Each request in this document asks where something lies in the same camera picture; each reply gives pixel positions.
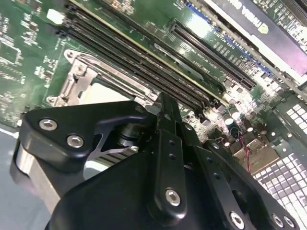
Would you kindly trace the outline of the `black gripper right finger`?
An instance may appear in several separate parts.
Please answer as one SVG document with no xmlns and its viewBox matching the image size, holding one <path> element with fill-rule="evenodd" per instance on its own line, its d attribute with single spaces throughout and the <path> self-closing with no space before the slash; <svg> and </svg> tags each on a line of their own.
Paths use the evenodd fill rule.
<svg viewBox="0 0 307 230">
<path fill-rule="evenodd" d="M 195 130 L 181 119 L 175 99 L 167 114 L 179 126 L 194 172 L 204 181 L 213 203 L 209 213 L 218 230 L 297 230 L 297 221 L 265 188 L 215 141 L 201 145 Z"/>
</svg>

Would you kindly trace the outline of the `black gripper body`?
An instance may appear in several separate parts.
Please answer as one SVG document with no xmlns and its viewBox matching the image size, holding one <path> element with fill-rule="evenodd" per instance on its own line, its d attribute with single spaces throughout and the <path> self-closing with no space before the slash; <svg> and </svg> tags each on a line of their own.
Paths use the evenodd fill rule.
<svg viewBox="0 0 307 230">
<path fill-rule="evenodd" d="M 150 153 L 131 156 L 71 189 L 58 202 L 47 229 L 163 230 L 147 206 L 153 159 Z M 187 214 L 173 229 L 225 229 L 203 178 L 186 168 L 185 181 Z"/>
</svg>

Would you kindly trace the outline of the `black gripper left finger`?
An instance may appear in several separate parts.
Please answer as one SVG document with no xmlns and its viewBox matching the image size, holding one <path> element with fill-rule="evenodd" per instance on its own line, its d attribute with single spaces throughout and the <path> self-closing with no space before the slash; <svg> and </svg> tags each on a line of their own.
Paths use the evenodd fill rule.
<svg viewBox="0 0 307 230">
<path fill-rule="evenodd" d="M 161 224 L 187 214 L 182 141 L 167 114 L 169 95 L 157 115 L 123 101 L 38 109 L 27 113 L 12 166 L 20 183 L 35 189 L 51 213 L 71 189 L 128 159 L 153 156 L 153 188 L 147 204 Z"/>
</svg>

